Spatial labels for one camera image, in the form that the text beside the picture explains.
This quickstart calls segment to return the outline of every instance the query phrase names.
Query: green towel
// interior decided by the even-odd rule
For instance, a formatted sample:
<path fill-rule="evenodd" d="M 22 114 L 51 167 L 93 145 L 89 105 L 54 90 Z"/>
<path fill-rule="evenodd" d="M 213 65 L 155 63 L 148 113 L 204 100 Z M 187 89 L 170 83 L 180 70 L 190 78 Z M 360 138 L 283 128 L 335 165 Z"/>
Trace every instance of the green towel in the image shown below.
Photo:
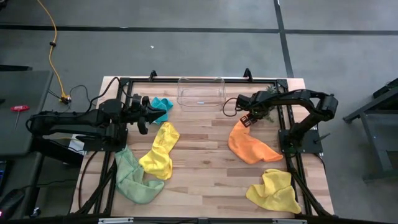
<path fill-rule="evenodd" d="M 127 146 L 117 152 L 115 158 L 118 165 L 116 188 L 126 198 L 135 203 L 149 203 L 163 189 L 164 182 L 161 180 L 142 181 L 144 168 Z"/>

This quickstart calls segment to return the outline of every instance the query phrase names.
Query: yellow cloth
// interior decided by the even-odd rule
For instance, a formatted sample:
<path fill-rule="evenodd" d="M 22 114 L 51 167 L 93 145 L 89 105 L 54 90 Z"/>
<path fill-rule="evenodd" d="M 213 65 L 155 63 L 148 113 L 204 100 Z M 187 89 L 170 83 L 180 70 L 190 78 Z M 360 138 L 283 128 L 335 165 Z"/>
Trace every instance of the yellow cloth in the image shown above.
<path fill-rule="evenodd" d="M 299 204 L 294 199 L 289 172 L 267 169 L 262 179 L 264 184 L 254 184 L 246 192 L 246 197 L 250 201 L 268 210 L 295 214 L 301 212 Z"/>
<path fill-rule="evenodd" d="M 167 180 L 172 176 L 173 162 L 169 152 L 179 137 L 180 134 L 175 130 L 172 123 L 165 122 L 160 127 L 152 149 L 139 160 L 145 172 L 162 180 Z"/>

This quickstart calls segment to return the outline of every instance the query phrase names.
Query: transparent bin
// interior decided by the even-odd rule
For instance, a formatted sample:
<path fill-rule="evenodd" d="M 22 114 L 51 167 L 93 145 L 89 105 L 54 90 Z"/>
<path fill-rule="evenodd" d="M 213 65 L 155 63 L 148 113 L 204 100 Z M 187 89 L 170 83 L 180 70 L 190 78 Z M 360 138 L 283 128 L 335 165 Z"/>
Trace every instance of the transparent bin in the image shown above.
<path fill-rule="evenodd" d="M 177 102 L 183 111 L 221 111 L 225 103 L 222 78 L 194 80 L 182 77 L 177 88 Z"/>

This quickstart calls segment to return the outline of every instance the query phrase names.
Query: orange towel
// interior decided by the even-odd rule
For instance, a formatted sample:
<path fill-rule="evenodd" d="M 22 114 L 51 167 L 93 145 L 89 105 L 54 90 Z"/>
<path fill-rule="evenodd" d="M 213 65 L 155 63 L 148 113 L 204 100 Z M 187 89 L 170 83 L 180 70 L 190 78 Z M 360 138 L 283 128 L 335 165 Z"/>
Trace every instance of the orange towel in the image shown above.
<path fill-rule="evenodd" d="M 228 138 L 229 148 L 244 162 L 255 164 L 260 160 L 272 162 L 283 158 L 260 140 L 251 137 L 249 132 L 250 128 L 245 128 L 238 121 Z"/>

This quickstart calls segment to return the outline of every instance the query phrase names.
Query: wooden table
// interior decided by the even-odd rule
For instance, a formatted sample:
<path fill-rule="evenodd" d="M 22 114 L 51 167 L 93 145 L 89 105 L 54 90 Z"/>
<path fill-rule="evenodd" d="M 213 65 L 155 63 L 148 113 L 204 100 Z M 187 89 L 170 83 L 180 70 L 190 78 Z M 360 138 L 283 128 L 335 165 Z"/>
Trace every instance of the wooden table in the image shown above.
<path fill-rule="evenodd" d="M 104 77 L 101 93 L 113 77 Z M 289 90 L 305 88 L 301 78 L 288 78 Z M 251 94 L 264 90 L 265 84 L 226 84 L 227 98 L 238 94 Z M 117 82 L 99 99 L 115 98 Z M 124 217 L 225 217 L 225 218 L 290 218 L 289 212 L 273 212 L 258 207 L 245 197 L 248 187 L 262 183 L 261 175 L 266 169 L 286 169 L 286 161 L 258 162 L 249 165 L 229 150 L 227 141 L 233 126 L 244 112 L 235 117 L 227 117 L 222 112 L 185 112 L 177 103 L 176 83 L 135 83 L 133 93 L 168 98 L 174 103 L 169 121 L 180 133 L 180 139 L 170 153 L 173 160 L 173 174 L 165 181 L 164 189 L 146 205 L 138 205 L 125 198 L 117 190 L 114 193 L 112 216 Z M 226 105 L 226 113 L 233 114 L 234 101 Z M 296 122 L 308 115 L 305 108 L 293 106 Z M 251 136 L 268 144 L 280 152 L 277 132 L 280 129 L 277 111 L 271 112 L 274 122 L 265 119 L 251 126 Z M 147 135 L 140 135 L 136 124 L 129 125 L 127 144 L 139 159 L 151 148 L 160 126 L 147 125 Z M 90 154 L 85 156 L 81 172 Z M 98 185 L 104 153 L 99 152 L 87 168 L 82 187 L 84 203 Z M 324 208 L 333 213 L 325 171 L 319 158 L 312 154 L 303 154 L 303 164 L 307 185 Z M 154 177 L 146 174 L 147 179 Z M 76 185 L 72 212 L 78 208 L 78 187 Z M 298 202 L 304 211 L 302 193 L 297 185 Z M 108 189 L 105 189 L 101 212 L 105 207 Z"/>

